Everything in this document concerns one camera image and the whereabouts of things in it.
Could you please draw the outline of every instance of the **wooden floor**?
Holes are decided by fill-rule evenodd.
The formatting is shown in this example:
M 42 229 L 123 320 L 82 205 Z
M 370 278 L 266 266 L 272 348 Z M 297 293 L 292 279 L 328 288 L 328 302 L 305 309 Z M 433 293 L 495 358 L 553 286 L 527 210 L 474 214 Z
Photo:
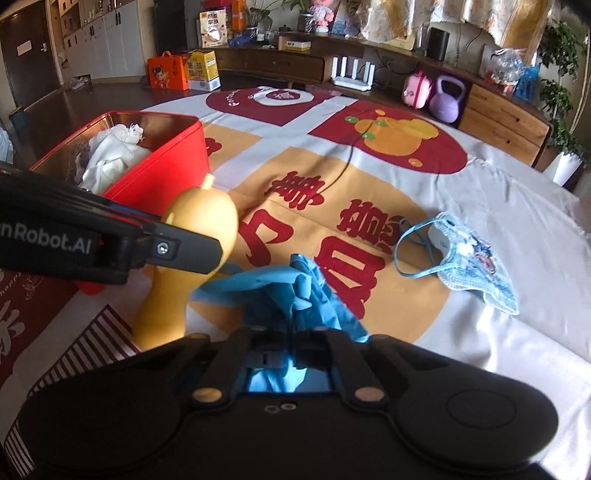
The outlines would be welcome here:
M 260 85 L 285 87 L 287 82 L 244 75 L 220 75 L 222 90 Z M 198 90 L 154 90 L 138 83 L 99 83 L 78 90 L 58 90 L 24 112 L 26 127 L 11 132 L 14 163 L 30 168 L 69 135 L 110 110 L 142 110 L 178 98 L 202 95 Z

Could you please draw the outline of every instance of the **blue face mask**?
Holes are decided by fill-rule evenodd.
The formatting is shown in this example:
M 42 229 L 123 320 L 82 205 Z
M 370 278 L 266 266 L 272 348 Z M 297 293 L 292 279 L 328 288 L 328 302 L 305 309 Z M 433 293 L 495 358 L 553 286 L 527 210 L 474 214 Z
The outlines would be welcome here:
M 425 241 L 419 233 L 421 228 L 431 225 Z M 443 260 L 426 270 L 404 273 L 398 267 L 398 247 L 409 235 L 415 233 L 431 255 L 431 246 L 443 254 Z M 403 277 L 420 278 L 436 273 L 451 290 L 479 290 L 484 301 L 503 312 L 518 314 L 513 284 L 501 259 L 491 246 L 472 231 L 464 222 L 449 212 L 441 212 L 435 218 L 418 223 L 406 230 L 394 249 L 394 265 Z

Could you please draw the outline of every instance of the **orange gift box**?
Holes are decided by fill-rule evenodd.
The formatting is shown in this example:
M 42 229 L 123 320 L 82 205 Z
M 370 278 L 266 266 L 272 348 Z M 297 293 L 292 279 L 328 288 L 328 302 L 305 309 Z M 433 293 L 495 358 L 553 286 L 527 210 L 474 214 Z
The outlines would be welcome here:
M 185 69 L 188 55 L 172 55 L 165 51 L 161 57 L 148 59 L 148 74 L 152 88 L 188 90 L 189 80 Z

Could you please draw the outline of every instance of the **circular black cover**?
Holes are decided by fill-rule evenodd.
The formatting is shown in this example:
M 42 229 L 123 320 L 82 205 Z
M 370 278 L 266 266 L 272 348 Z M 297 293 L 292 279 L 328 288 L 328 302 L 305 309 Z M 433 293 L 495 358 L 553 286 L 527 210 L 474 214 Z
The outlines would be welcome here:
M 556 410 L 535 388 L 449 370 L 421 373 L 397 404 L 397 425 L 428 456 L 465 468 L 511 469 L 554 437 Z
M 74 377 L 24 404 L 19 427 L 35 462 L 75 471 L 137 462 L 162 446 L 180 421 L 163 378 L 142 370 Z

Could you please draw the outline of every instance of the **drawer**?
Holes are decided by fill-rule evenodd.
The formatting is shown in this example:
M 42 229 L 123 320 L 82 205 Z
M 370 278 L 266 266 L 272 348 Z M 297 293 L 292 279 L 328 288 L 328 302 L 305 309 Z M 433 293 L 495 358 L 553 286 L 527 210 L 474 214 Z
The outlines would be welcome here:
M 513 130 L 471 108 L 464 110 L 459 129 L 528 165 L 534 162 L 540 151 L 537 145 L 519 136 Z
M 538 147 L 544 144 L 550 129 L 548 124 L 518 105 L 478 85 L 472 86 L 466 106 L 496 120 Z
M 248 52 L 248 69 L 286 77 L 298 77 L 314 82 L 324 81 L 324 59 L 311 57 L 307 54 L 250 50 Z
M 216 48 L 216 63 L 218 70 L 246 70 L 247 51 Z

